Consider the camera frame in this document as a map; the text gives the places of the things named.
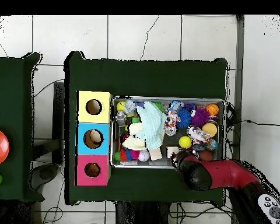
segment yellow ball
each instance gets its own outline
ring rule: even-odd
[[[124,101],[118,102],[117,106],[116,106],[116,109],[117,109],[117,111],[123,111],[124,112]]]
[[[217,127],[213,123],[206,123],[204,126],[202,126],[202,131],[209,134],[212,138],[217,134]]]
[[[192,140],[188,136],[182,136],[178,142],[178,144],[184,149],[188,149],[192,145]]]

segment blue block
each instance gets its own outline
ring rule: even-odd
[[[103,142],[96,149],[88,148],[83,137],[88,130],[98,130],[103,135]],[[78,154],[79,155],[108,155],[109,152],[109,124],[79,123],[78,125]]]

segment shape sorter box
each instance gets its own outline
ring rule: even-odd
[[[106,186],[110,178],[110,100],[108,92],[77,92],[76,186]]]
[[[80,123],[110,123],[109,92],[78,91],[78,121]]]

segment pink ball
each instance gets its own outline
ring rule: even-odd
[[[133,160],[138,160],[138,157],[139,157],[139,153],[140,153],[140,151],[138,151],[138,150],[131,150],[131,156],[132,156],[132,159]]]

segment pink block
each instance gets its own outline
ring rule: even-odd
[[[89,177],[85,173],[88,163],[97,163],[100,173],[97,177]],[[77,186],[106,186],[109,177],[109,160],[107,155],[78,155]]]

